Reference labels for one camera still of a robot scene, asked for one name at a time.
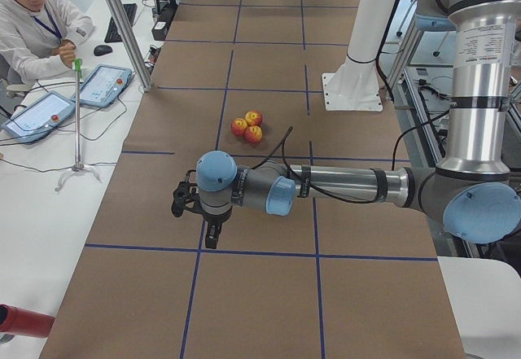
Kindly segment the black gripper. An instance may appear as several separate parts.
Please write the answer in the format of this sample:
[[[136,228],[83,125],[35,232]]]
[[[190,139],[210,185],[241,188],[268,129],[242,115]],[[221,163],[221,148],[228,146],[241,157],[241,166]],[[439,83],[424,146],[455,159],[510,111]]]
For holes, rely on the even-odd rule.
[[[200,204],[204,220],[208,222],[205,235],[205,247],[207,249],[217,249],[221,234],[222,223],[226,222],[232,213],[231,204],[221,206],[211,206],[204,203]]]

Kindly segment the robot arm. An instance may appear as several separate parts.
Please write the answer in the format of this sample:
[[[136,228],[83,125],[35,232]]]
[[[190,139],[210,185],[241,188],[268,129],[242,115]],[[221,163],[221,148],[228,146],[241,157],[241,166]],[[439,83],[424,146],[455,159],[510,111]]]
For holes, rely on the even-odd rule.
[[[203,155],[189,200],[208,224],[206,247],[217,246],[234,206],[285,216],[295,199],[308,196],[412,208],[472,243],[515,232],[520,198],[509,184],[501,148],[519,16],[520,0],[418,0],[419,20],[446,19],[456,31],[447,150],[432,169],[342,169],[270,160],[249,168],[223,151]]]

